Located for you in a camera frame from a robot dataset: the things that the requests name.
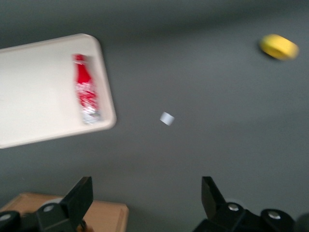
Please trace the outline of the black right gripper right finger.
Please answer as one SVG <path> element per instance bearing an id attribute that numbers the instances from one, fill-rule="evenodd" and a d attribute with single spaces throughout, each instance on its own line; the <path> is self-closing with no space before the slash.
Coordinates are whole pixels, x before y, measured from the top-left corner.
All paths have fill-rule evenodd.
<path id="1" fill-rule="evenodd" d="M 194 229 L 196 232 L 239 232 L 245 209 L 227 202 L 210 176 L 202 177 L 201 200 L 207 218 Z"/>

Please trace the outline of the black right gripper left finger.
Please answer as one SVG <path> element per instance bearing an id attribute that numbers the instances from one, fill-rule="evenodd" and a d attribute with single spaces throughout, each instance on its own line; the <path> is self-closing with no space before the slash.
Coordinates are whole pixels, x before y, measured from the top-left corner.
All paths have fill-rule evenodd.
<path id="1" fill-rule="evenodd" d="M 92 177 L 82 177 L 59 203 L 36 211 L 40 232 L 75 232 L 93 202 Z"/>

